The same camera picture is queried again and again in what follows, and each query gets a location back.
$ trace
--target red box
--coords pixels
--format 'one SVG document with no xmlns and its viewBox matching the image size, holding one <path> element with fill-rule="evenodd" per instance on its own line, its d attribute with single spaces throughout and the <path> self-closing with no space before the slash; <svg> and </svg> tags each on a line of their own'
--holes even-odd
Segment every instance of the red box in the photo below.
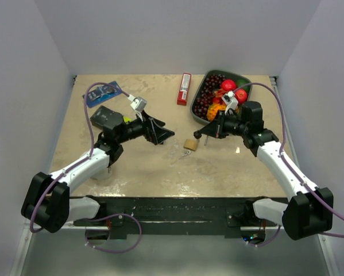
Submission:
<svg viewBox="0 0 344 276">
<path fill-rule="evenodd" d="M 178 105 L 187 105 L 188 91 L 190 90 L 191 74 L 183 73 L 181 85 L 179 87 L 179 93 L 177 98 Z"/>
</svg>

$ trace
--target bunch of grapes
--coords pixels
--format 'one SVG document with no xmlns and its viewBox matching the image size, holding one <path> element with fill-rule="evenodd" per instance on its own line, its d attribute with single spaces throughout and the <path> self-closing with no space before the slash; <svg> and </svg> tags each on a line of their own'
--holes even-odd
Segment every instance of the bunch of grapes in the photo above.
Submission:
<svg viewBox="0 0 344 276">
<path fill-rule="evenodd" d="M 203 88 L 194 102 L 194 114 L 201 119 L 207 120 L 208 107 L 212 104 L 214 92 L 219 90 L 222 82 L 226 80 L 224 75 L 213 74 L 205 79 Z"/>
</svg>

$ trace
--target gray floor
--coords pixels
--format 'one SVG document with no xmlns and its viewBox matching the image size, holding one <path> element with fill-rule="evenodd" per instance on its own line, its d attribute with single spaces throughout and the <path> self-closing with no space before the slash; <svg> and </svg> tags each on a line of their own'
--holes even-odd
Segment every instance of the gray floor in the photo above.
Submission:
<svg viewBox="0 0 344 276">
<path fill-rule="evenodd" d="M 103 246 L 120 249 L 135 240 L 129 236 Z M 133 251 L 119 255 L 84 244 L 83 229 L 36 234 L 22 275 L 328 275 L 318 237 L 292 241 L 284 231 L 259 249 L 219 236 L 145 235 Z"/>
</svg>

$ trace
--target table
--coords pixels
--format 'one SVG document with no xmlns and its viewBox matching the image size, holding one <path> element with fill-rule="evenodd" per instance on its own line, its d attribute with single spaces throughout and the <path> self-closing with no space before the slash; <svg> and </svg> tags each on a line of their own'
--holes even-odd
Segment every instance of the table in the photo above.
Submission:
<svg viewBox="0 0 344 276">
<path fill-rule="evenodd" d="M 271 86 L 268 76 L 248 75 L 252 82 Z M 90 147 L 83 98 L 86 88 L 94 82 L 117 81 L 122 89 L 148 102 L 145 111 L 166 122 L 175 136 L 164 145 L 155 146 L 142 137 L 125 142 L 124 152 L 112 166 L 110 179 L 89 179 L 73 196 L 128 196 L 128 197 L 285 197 L 274 176 L 243 145 L 240 137 L 223 140 L 209 138 L 206 146 L 201 139 L 196 152 L 182 157 L 186 139 L 202 125 L 192 119 L 190 104 L 203 75 L 193 75 L 188 105 L 176 104 L 181 75 L 78 75 L 69 101 L 61 134 L 57 143 L 52 171 L 78 159 Z M 280 140 L 281 120 L 271 93 L 254 86 L 251 100 L 262 104 L 265 127 Z M 135 118 L 129 100 L 119 95 L 102 105 Z M 99 106 L 89 109 L 91 116 Z M 95 138 L 100 129 L 94 129 Z"/>
</svg>

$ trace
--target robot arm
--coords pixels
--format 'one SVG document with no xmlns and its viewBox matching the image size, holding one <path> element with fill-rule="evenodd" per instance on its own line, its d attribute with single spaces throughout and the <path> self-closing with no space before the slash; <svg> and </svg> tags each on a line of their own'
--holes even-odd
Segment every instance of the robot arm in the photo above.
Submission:
<svg viewBox="0 0 344 276">
<path fill-rule="evenodd" d="M 281 143 L 272 131 L 264 128 L 262 108 L 258 102 L 245 102 L 239 116 L 219 112 L 212 122 L 196 131 L 194 136 L 199 139 L 202 134 L 218 139 L 225 138 L 229 134 L 241 136 L 246 148 L 250 149 L 253 155 L 270 169 L 285 191 L 289 204 L 275 202 L 266 197 L 248 200 L 244 214 L 245 220 L 273 221 L 282 225 L 293 240 L 331 229 L 332 213 L 302 186 L 293 171 L 306 179 L 310 189 L 331 207 L 333 194 L 328 188 L 318 188 L 284 151 L 280 153 Z M 283 157 L 292 170 L 284 163 Z"/>
<path fill-rule="evenodd" d="M 21 209 L 21 214 L 30 219 L 39 198 L 54 179 L 64 174 L 53 189 L 49 191 L 50 197 L 46 197 L 41 203 L 35 223 L 47 231 L 57 232 L 67 221 L 94 218 L 98 214 L 101 205 L 90 196 L 83 198 L 71 198 L 70 195 L 86 180 L 107 170 L 123 153 L 121 143 L 143 136 L 154 145 L 162 144 L 174 132 L 163 128 L 164 122 L 150 117 L 145 111 L 140 112 L 138 119 L 125 123 L 123 115 L 113 113 L 103 126 L 103 132 L 98 136 L 94 150 L 84 155 L 88 159 L 73 167 L 84 157 L 79 158 L 61 170 L 44 174 L 36 174 L 29 186 L 28 193 Z"/>
</svg>

